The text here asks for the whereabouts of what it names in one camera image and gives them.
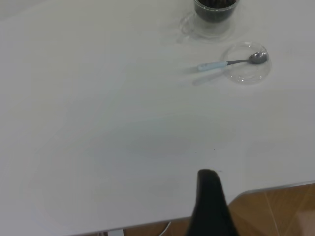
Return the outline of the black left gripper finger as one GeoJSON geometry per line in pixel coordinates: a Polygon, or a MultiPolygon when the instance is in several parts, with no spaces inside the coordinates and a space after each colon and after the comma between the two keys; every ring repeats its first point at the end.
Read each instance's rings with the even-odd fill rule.
{"type": "Polygon", "coordinates": [[[238,236],[221,180],[213,170],[197,173],[196,202],[187,236],[238,236]]]}

